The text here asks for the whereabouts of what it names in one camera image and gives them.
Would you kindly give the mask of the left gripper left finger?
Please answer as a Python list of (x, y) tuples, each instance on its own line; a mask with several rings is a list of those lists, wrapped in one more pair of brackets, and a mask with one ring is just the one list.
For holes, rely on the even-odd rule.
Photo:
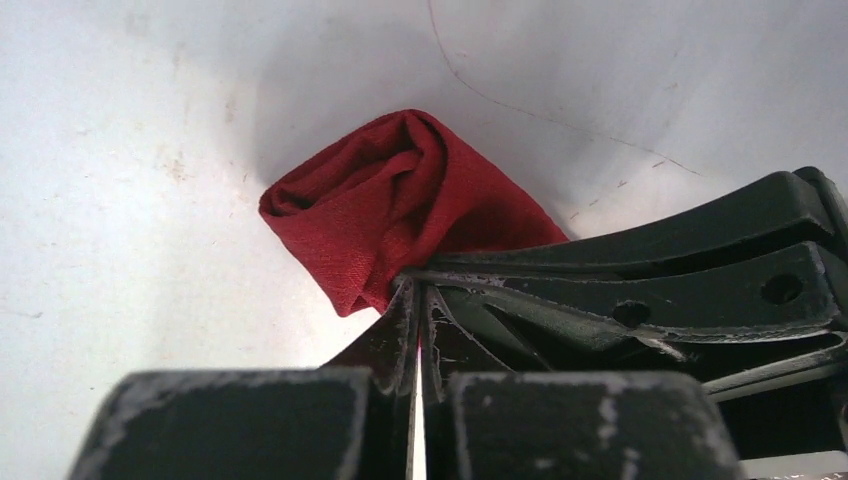
[(143, 371), (101, 404), (73, 479), (408, 479), (419, 288), (315, 369)]

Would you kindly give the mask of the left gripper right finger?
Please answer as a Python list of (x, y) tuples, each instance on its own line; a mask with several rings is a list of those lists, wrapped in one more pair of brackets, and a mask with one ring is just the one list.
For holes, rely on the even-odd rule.
[(431, 479), (738, 479), (717, 407), (675, 372), (513, 372), (419, 289)]

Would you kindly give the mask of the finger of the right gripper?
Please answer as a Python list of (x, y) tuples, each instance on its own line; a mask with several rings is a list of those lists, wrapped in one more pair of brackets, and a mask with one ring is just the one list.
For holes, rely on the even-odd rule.
[(821, 170), (778, 171), (639, 227), (541, 247), (443, 254), (432, 271), (557, 272), (646, 278), (689, 273), (813, 242), (847, 256), (847, 202)]
[(811, 242), (652, 278), (418, 270), (515, 370), (670, 370), (723, 401), (847, 371), (847, 268)]

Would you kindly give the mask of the red cloth napkin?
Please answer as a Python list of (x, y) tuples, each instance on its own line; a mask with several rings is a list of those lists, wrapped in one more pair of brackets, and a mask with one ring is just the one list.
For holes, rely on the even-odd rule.
[(414, 109), (329, 145), (272, 184), (258, 211), (342, 317), (386, 311), (393, 279), (435, 254), (566, 240), (524, 189)]

